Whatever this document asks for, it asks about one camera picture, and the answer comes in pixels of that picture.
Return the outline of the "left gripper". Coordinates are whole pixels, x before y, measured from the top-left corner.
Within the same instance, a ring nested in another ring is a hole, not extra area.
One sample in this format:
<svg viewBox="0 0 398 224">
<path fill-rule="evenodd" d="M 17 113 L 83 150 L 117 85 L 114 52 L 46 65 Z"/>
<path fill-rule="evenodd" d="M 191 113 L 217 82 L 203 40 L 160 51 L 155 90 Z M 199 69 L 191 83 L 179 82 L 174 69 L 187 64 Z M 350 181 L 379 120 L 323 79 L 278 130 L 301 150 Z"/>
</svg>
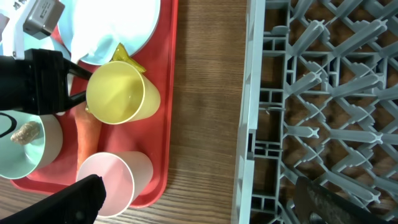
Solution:
<svg viewBox="0 0 398 224">
<path fill-rule="evenodd" d="M 25 51 L 25 59 L 1 57 L 1 110 L 45 115 L 64 112 L 86 101 L 86 91 L 68 95 L 67 75 L 89 80 L 90 71 L 61 52 Z"/>
</svg>

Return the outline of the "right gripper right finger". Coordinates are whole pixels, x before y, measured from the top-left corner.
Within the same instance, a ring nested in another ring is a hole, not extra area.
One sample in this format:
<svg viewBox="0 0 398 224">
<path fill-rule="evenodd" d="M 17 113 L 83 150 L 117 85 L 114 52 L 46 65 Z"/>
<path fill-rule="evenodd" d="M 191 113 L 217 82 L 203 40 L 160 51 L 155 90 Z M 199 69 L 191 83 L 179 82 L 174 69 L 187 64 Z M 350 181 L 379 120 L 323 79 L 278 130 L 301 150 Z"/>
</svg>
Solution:
<svg viewBox="0 0 398 224">
<path fill-rule="evenodd" d="M 296 181 L 294 205 L 301 223 L 388 224 L 306 177 Z"/>
</svg>

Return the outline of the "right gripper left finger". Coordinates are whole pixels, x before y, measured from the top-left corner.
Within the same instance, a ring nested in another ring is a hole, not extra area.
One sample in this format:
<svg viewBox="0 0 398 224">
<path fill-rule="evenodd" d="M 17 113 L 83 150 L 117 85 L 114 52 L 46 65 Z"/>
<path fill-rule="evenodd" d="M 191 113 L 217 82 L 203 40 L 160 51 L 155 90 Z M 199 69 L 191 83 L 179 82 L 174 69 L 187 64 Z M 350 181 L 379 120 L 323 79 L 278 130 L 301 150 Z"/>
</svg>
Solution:
<svg viewBox="0 0 398 224">
<path fill-rule="evenodd" d="M 103 179 L 96 174 L 91 174 L 1 219 L 1 224 L 93 224 L 105 198 Z"/>
</svg>

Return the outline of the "orange carrot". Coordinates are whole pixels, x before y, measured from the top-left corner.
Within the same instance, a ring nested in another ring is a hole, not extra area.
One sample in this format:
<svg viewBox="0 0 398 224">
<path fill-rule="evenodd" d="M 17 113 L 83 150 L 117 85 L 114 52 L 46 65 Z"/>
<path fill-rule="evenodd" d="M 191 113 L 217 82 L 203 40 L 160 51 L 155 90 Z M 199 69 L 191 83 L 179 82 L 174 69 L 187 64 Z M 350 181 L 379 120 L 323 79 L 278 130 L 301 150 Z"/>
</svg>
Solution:
<svg viewBox="0 0 398 224">
<path fill-rule="evenodd" d="M 97 153 L 102 122 L 86 110 L 86 102 L 74 107 L 78 152 L 76 171 L 91 155 Z"/>
</svg>

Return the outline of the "yellow snack wrapper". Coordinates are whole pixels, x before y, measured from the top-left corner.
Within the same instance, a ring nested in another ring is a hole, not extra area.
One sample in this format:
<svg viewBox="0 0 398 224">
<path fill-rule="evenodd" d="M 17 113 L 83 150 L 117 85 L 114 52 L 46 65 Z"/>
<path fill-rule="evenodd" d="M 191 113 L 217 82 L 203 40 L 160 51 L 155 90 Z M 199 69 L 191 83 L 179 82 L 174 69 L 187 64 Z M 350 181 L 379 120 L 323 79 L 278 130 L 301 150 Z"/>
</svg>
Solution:
<svg viewBox="0 0 398 224">
<path fill-rule="evenodd" d="M 139 72 L 141 73 L 146 72 L 146 69 L 142 65 L 140 65 L 138 62 L 136 62 L 134 59 L 132 59 L 129 56 L 127 50 L 125 49 L 122 43 L 119 43 L 118 46 L 116 47 L 116 50 L 114 51 L 111 61 L 126 62 L 132 65 L 134 68 L 136 68 Z"/>
</svg>

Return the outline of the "brown food lump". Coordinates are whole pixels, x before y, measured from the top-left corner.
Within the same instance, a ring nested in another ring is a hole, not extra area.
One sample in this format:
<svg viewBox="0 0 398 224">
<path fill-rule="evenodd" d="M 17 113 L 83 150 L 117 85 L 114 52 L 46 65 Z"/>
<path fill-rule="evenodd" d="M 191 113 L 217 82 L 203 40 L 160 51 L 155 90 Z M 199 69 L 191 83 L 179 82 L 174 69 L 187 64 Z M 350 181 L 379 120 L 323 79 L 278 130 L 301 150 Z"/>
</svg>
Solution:
<svg viewBox="0 0 398 224">
<path fill-rule="evenodd" d="M 40 124 L 35 121 L 29 121 L 12 134 L 11 141 L 20 145 L 26 145 L 32 142 L 39 134 Z"/>
</svg>

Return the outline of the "green bowl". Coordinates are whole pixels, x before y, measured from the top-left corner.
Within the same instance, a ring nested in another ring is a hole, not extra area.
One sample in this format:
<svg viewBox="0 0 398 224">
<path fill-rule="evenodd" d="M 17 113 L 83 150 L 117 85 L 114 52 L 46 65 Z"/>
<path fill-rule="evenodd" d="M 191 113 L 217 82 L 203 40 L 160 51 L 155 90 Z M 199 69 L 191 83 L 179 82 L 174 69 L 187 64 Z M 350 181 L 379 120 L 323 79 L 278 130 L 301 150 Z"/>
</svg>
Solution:
<svg viewBox="0 0 398 224">
<path fill-rule="evenodd" d="M 11 136 L 31 121 L 38 124 L 38 135 L 25 145 L 12 141 Z M 1 111 L 1 177 L 21 179 L 49 165 L 59 155 L 62 144 L 62 128 L 54 115 Z"/>
</svg>

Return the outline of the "grey dishwasher rack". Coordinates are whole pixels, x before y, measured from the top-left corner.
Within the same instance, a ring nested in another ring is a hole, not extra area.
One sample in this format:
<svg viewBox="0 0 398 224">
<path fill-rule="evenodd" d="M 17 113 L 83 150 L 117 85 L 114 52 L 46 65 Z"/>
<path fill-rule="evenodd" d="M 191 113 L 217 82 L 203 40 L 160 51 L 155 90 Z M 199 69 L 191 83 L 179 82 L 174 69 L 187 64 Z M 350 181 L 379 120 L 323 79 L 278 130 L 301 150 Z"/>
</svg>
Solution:
<svg viewBox="0 0 398 224">
<path fill-rule="evenodd" d="M 232 223 L 297 223 L 304 176 L 397 222 L 397 1 L 254 0 Z"/>
</svg>

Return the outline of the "yellow cup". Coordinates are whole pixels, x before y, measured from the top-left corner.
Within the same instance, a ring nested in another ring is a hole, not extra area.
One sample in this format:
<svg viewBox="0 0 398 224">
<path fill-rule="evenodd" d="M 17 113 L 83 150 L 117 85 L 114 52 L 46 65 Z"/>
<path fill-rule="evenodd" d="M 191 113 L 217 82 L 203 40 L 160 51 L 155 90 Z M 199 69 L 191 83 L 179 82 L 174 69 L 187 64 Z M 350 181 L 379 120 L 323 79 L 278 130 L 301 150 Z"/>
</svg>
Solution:
<svg viewBox="0 0 398 224">
<path fill-rule="evenodd" d="M 146 119 L 160 107 L 156 86 L 137 68 L 113 61 L 100 66 L 86 88 L 86 107 L 106 124 L 123 124 Z"/>
</svg>

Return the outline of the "pink cup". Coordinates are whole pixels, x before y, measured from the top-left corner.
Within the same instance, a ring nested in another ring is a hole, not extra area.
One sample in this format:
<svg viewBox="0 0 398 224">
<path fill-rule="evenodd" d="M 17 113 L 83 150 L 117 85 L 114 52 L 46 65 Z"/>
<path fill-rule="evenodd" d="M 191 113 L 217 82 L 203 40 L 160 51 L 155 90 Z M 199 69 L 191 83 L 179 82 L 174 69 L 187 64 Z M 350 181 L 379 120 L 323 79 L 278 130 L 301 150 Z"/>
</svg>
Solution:
<svg viewBox="0 0 398 224">
<path fill-rule="evenodd" d="M 98 216 L 120 215 L 150 183 L 154 173 L 150 159 L 139 151 L 98 152 L 87 158 L 77 173 L 79 181 L 90 174 L 104 182 L 106 198 Z"/>
</svg>

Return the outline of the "light blue plate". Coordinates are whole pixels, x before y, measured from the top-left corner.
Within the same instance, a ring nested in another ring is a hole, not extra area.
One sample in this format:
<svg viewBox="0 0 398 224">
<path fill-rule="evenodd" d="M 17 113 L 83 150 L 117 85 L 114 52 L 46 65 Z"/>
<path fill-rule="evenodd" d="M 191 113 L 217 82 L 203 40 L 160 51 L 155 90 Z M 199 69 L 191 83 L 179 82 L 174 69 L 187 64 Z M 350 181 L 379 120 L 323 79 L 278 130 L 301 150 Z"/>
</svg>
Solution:
<svg viewBox="0 0 398 224">
<path fill-rule="evenodd" d="M 151 38 L 160 16 L 160 0 L 61 0 L 58 31 L 72 62 L 108 63 L 119 44 L 128 55 Z"/>
</svg>

